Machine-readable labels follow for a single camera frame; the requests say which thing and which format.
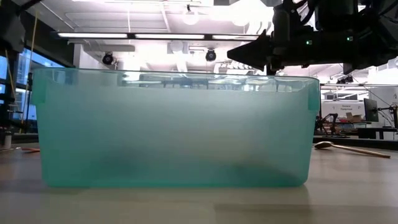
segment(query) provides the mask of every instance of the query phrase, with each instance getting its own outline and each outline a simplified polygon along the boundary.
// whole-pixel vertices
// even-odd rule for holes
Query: ceiling light
[[[213,35],[215,40],[256,40],[258,35]]]
[[[360,84],[322,84],[322,86],[356,86],[356,87],[361,87],[363,85]]]
[[[191,5],[200,5],[200,1],[189,1],[189,0],[72,0],[74,2],[97,2],[97,3],[146,3],[146,4],[158,4],[162,2],[166,5],[168,4],[191,4]]]
[[[182,21],[186,25],[195,25],[199,21],[199,13],[196,10],[184,11]]]
[[[242,69],[228,69],[226,74],[228,75],[245,75],[248,73],[249,70],[242,70]]]
[[[127,34],[115,34],[115,33],[58,33],[59,37],[64,38],[82,38],[82,39],[126,39]]]
[[[236,26],[246,26],[249,23],[249,19],[246,19],[245,16],[236,17],[232,20],[232,23]]]
[[[199,40],[204,38],[203,34],[136,34],[136,39]]]

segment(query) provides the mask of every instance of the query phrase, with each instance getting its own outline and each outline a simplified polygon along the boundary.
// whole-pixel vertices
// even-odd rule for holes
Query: robotic arm
[[[263,0],[273,6],[276,0]],[[358,11],[358,3],[365,8]],[[297,12],[308,6],[302,19]],[[307,22],[315,14],[315,27]],[[285,66],[343,63],[344,74],[398,56],[398,0],[284,0],[274,7],[274,31],[228,51],[232,60],[268,75]]]

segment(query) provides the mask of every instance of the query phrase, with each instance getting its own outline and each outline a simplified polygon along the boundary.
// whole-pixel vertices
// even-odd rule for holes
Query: wooden table
[[[292,189],[50,189],[40,154],[0,153],[0,223],[398,223],[392,159],[313,151]]]

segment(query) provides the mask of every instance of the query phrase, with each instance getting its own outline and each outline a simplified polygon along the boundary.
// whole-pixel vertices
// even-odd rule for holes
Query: plastic bin
[[[53,187],[287,187],[308,176],[319,82],[309,77],[34,71]]]

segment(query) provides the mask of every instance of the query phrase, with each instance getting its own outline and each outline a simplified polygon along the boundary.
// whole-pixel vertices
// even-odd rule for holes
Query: security camera
[[[343,78],[339,78],[337,80],[337,84],[347,84],[347,83],[353,83],[354,82],[354,78],[352,77],[352,75],[347,75],[344,76]]]
[[[106,52],[105,56],[102,58],[102,62],[105,65],[112,65],[115,62],[112,52]]]
[[[216,52],[214,52],[214,49],[208,49],[207,53],[206,53],[206,61],[208,62],[212,62],[214,60],[216,60]]]

